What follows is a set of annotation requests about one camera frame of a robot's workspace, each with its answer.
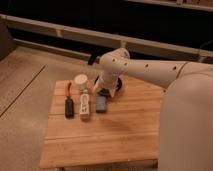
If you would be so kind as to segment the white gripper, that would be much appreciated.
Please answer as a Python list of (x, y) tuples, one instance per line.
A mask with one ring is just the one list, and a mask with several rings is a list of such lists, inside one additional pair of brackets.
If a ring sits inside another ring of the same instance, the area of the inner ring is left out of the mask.
[(99, 81), (94, 83), (93, 92), (104, 97), (114, 97), (117, 89), (105, 89), (99, 85)]

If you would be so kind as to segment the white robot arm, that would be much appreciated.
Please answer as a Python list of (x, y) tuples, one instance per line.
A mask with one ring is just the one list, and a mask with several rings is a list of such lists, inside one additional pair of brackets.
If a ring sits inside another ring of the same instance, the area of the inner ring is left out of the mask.
[(128, 75), (162, 87), (158, 171), (213, 171), (213, 64), (134, 60), (125, 48), (100, 57), (95, 90)]

